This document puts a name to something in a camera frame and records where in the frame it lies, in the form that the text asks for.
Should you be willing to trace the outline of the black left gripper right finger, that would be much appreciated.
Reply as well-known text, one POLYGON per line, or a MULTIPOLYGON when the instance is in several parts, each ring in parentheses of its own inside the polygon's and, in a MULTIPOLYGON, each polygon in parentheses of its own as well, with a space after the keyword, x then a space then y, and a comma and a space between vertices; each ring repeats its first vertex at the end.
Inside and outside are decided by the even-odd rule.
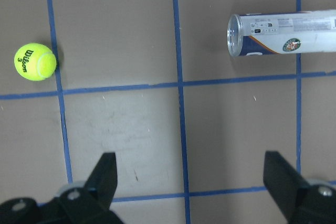
POLYGON ((265 153, 263 182, 287 223, 335 223, 335 187, 303 178, 277 151, 265 153))

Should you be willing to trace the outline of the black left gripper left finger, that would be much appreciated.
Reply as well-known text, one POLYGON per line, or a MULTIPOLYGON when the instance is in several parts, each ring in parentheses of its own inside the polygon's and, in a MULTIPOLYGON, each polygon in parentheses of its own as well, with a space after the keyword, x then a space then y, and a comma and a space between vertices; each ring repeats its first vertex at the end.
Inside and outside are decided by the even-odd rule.
POLYGON ((45 204, 29 197, 1 203, 1 223, 123 223, 110 210, 117 185, 116 155, 104 153, 84 183, 65 186, 45 204))

